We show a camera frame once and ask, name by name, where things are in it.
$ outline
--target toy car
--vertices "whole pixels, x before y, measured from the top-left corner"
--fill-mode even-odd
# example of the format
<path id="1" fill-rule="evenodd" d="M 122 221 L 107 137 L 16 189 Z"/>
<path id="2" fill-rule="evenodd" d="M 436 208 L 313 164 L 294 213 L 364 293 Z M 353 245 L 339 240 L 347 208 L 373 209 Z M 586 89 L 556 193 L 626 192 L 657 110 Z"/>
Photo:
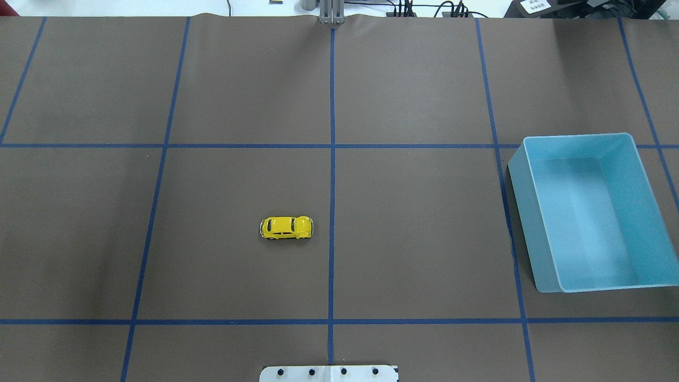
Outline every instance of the toy car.
<path id="1" fill-rule="evenodd" d="M 266 218 L 259 224 L 264 239 L 309 239 L 314 233 L 314 221 L 308 216 Z"/>

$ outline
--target gray table surface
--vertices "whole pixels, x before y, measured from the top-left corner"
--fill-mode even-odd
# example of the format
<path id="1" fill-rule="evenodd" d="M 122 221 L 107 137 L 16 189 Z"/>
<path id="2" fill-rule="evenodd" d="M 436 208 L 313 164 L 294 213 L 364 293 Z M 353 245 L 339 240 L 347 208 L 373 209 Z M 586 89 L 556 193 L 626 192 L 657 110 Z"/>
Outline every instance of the gray table surface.
<path id="1" fill-rule="evenodd" d="M 505 165 L 631 133 L 679 248 L 678 63 L 663 21 L 0 18 L 0 379 L 675 381 L 679 288 L 537 292 Z"/>

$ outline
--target blue line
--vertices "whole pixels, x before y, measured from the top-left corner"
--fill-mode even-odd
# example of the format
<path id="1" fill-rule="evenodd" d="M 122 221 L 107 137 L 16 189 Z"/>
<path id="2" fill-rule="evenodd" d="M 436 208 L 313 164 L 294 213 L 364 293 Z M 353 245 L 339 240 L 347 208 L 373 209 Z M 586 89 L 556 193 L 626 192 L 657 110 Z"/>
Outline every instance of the blue line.
<path id="1" fill-rule="evenodd" d="M 7 134 L 7 128 L 10 127 L 10 120 L 12 119 L 12 114 L 14 113 L 14 107 L 16 106 L 16 101 L 19 99 L 19 94 L 21 93 L 21 88 L 24 86 L 24 81 L 26 75 L 29 73 L 29 67 L 31 67 L 31 61 L 33 61 L 33 56 L 38 48 L 38 42 L 42 36 L 42 31 L 45 29 L 45 23 L 47 18 L 43 17 L 42 22 L 40 22 L 40 27 L 38 28 L 38 33 L 35 36 L 35 41 L 33 42 L 33 47 L 31 48 L 31 53 L 29 54 L 29 59 L 26 60 L 26 66 L 24 66 L 24 72 L 21 73 L 21 78 L 19 79 L 19 85 L 16 87 L 16 92 L 14 92 L 14 98 L 12 99 L 12 104 L 10 104 L 10 109 L 7 111 L 7 117 L 5 118 L 5 124 L 2 126 L 2 131 L 0 132 L 0 143 L 5 139 L 5 134 Z"/>
<path id="2" fill-rule="evenodd" d="M 184 62 L 184 52 L 186 51 L 186 41 L 189 36 L 189 25 L 191 24 L 191 17 L 186 18 L 186 25 L 184 26 L 184 37 L 181 43 L 181 51 L 179 53 L 179 64 L 177 64 L 177 75 L 175 76 L 175 87 L 172 91 L 172 103 L 170 104 L 170 111 L 168 113 L 168 124 L 165 130 L 165 143 L 162 155 L 160 156 L 160 164 L 158 166 L 158 177 L 155 181 L 155 191 L 153 192 L 153 203 L 151 204 L 151 214 L 149 216 L 149 227 L 146 232 L 146 242 L 144 243 L 144 252 L 141 258 L 141 267 L 139 269 L 139 280 L 136 285 L 136 294 L 134 295 L 134 306 L 132 308 L 132 323 L 130 324 L 130 331 L 128 333 L 128 342 L 125 348 L 125 358 L 123 359 L 123 368 L 120 373 L 120 382 L 125 382 L 127 378 L 127 370 L 130 364 L 130 354 L 132 353 L 132 342 L 134 340 L 134 328 L 136 326 L 136 318 L 139 314 L 139 301 L 141 300 L 141 290 L 144 285 L 144 276 L 146 274 L 146 263 L 149 258 L 149 248 L 151 247 L 151 237 L 153 235 L 153 223 L 155 222 L 155 212 L 158 208 L 158 197 L 160 195 L 160 185 L 163 180 L 163 170 L 165 169 L 165 159 L 168 153 L 168 142 L 170 141 L 170 130 L 172 129 L 172 118 L 175 112 L 175 102 L 177 102 L 177 91 L 179 90 L 179 80 L 181 79 L 181 67 Z"/>
<path id="3" fill-rule="evenodd" d="M 629 45 L 627 44 L 627 36 L 625 34 L 625 27 L 623 26 L 623 19 L 620 17 L 618 17 L 618 27 L 620 28 L 620 36 L 623 38 L 623 45 L 625 46 L 625 53 L 627 54 L 629 70 L 632 73 L 634 85 L 636 86 L 637 92 L 639 93 L 639 99 L 641 100 L 641 105 L 643 106 L 644 113 L 646 114 L 646 120 L 648 121 L 650 133 L 653 135 L 653 141 L 655 142 L 656 148 L 658 149 L 658 155 L 660 156 L 660 162 L 663 164 L 663 170 L 665 170 L 665 176 L 667 177 L 669 190 L 672 192 L 672 197 L 674 198 L 674 205 L 676 206 L 677 210 L 679 210 L 679 196 L 677 196 L 677 191 L 674 187 L 674 182 L 672 181 L 672 175 L 669 173 L 669 167 L 665 161 L 665 155 L 663 154 L 663 150 L 660 148 L 660 139 L 658 139 L 658 133 L 655 131 L 655 125 L 653 124 L 653 119 L 650 117 L 648 105 L 646 104 L 646 97 L 644 97 L 644 92 L 641 90 L 641 84 L 639 83 L 639 78 L 637 77 L 636 70 L 634 69 L 634 62 L 632 61 L 632 54 L 629 51 Z"/>
<path id="4" fill-rule="evenodd" d="M 130 325 L 131 322 L 129 319 L 0 319 L 0 325 Z"/>
<path id="5" fill-rule="evenodd" d="M 679 317 L 546 317 L 529 318 L 529 324 L 595 324 L 615 322 L 679 322 Z"/>
<path id="6" fill-rule="evenodd" d="M 495 145 L 485 143 L 339 143 L 335 147 L 338 149 L 492 149 L 495 148 Z"/>
<path id="7" fill-rule="evenodd" d="M 511 242 L 511 255 L 514 261 L 514 281 L 516 283 L 516 294 L 519 299 L 519 312 L 521 313 L 522 328 L 524 331 L 524 345 L 526 347 L 526 360 L 528 362 L 528 374 L 530 381 L 535 382 L 535 369 L 533 367 L 533 355 L 530 348 L 530 337 L 528 334 L 528 323 L 526 322 L 526 308 L 524 304 L 524 293 L 521 288 L 521 277 L 519 275 L 519 262 L 516 257 L 516 246 L 514 244 L 514 233 L 511 227 L 511 218 L 509 216 L 509 203 L 507 202 L 507 189 L 504 185 L 504 173 L 502 172 L 502 162 L 500 159 L 500 146 L 498 142 L 498 132 L 495 126 L 495 115 L 493 113 L 493 102 L 490 97 L 490 85 L 488 84 L 488 70 L 485 65 L 485 54 L 483 53 L 483 39 L 481 38 L 481 25 L 479 19 L 474 19 L 476 24 L 476 36 L 479 42 L 479 56 L 481 57 L 481 71 L 483 72 L 483 85 L 485 87 L 485 100 L 488 104 L 488 118 L 490 119 L 490 129 L 493 134 L 493 144 L 495 145 L 495 162 L 498 168 L 498 177 L 500 178 L 500 192 L 502 193 L 502 206 L 504 207 L 504 220 L 507 223 L 507 230 L 509 231 L 509 240 Z"/>
<path id="8" fill-rule="evenodd" d="M 521 318 L 337 318 L 335 325 L 522 324 Z"/>
<path id="9" fill-rule="evenodd" d="M 328 249 L 328 364 L 335 349 L 335 29 L 330 30 L 330 227 Z"/>
<path id="10" fill-rule="evenodd" d="M 138 319 L 137 325 L 327 325 L 322 319 Z"/>
<path id="11" fill-rule="evenodd" d="M 331 145 L 311 144 L 273 144 L 273 143 L 170 143 L 169 148 L 230 148 L 230 149 L 329 149 Z"/>
<path id="12" fill-rule="evenodd" d="M 2 143 L 0 147 L 14 148 L 79 148 L 79 149 L 128 149 L 162 148 L 162 143 Z"/>

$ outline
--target blue plastic bin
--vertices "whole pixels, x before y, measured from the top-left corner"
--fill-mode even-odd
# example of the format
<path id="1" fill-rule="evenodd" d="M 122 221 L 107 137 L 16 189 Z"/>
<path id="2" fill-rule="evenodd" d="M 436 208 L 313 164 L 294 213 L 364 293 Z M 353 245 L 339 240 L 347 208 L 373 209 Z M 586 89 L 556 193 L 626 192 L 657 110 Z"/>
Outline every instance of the blue plastic bin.
<path id="1" fill-rule="evenodd" d="M 540 292 L 679 285 L 631 135 L 527 137 L 509 172 Z"/>

